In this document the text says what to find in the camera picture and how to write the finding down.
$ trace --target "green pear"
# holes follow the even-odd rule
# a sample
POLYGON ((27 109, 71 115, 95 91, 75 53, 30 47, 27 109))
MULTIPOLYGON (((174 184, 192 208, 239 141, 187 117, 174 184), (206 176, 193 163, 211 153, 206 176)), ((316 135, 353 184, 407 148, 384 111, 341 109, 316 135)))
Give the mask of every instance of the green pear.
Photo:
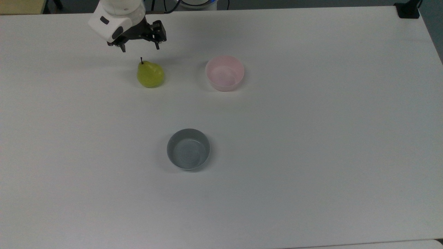
POLYGON ((162 67, 155 63, 144 61, 142 57, 140 57, 140 60, 137 71, 137 79, 140 84, 149 88, 159 86, 163 82, 165 75, 162 67))

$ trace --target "table surface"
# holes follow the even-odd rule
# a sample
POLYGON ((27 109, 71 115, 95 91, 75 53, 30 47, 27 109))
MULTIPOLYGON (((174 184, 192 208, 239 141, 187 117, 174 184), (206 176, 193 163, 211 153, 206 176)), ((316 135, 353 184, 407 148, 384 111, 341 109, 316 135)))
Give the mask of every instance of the table surface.
POLYGON ((42 14, 46 0, 0 0, 0 15, 42 14))
POLYGON ((443 237, 443 66, 394 7, 176 12, 108 47, 90 14, 0 17, 2 248, 277 249, 443 237), (204 68, 230 54, 234 92, 204 68), (140 57, 165 83, 143 88, 140 57), (204 132, 206 167, 166 144, 204 132))

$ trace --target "gray bowl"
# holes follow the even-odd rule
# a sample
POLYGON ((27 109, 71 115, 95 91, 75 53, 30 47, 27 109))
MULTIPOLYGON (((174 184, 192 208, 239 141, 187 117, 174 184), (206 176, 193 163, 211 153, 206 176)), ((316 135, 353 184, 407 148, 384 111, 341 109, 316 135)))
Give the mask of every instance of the gray bowl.
POLYGON ((177 167, 193 170, 208 159, 211 147, 208 138, 196 129, 176 132, 167 144, 167 156, 177 167))

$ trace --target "floor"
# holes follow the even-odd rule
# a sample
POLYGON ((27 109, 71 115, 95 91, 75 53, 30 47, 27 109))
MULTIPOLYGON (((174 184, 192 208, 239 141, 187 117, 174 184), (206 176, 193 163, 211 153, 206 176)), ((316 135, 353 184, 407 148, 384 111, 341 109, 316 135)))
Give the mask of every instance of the floor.
MULTIPOLYGON (((168 10, 175 0, 165 0, 168 10)), ((229 9, 269 9, 269 8, 322 8, 351 6, 392 6, 395 2, 407 0, 230 0, 229 9)), ((48 7, 52 13, 92 13, 98 0, 61 0, 63 10, 56 10, 53 0, 48 7)), ((152 0, 145 1, 151 6, 152 0)), ((219 0, 218 10, 226 9, 228 0, 219 0)), ((163 10, 163 0, 157 0, 155 10, 163 10)), ((443 62, 443 0, 423 0, 420 7, 425 24, 443 62)))

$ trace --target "pink bowl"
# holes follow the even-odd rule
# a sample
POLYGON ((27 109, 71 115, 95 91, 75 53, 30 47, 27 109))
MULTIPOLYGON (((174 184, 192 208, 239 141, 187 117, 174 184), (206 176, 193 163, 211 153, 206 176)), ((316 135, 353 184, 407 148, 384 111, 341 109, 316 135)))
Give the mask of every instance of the pink bowl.
POLYGON ((206 64, 206 76, 219 91, 231 91, 238 87, 245 75, 242 63, 233 56, 222 55, 206 64))

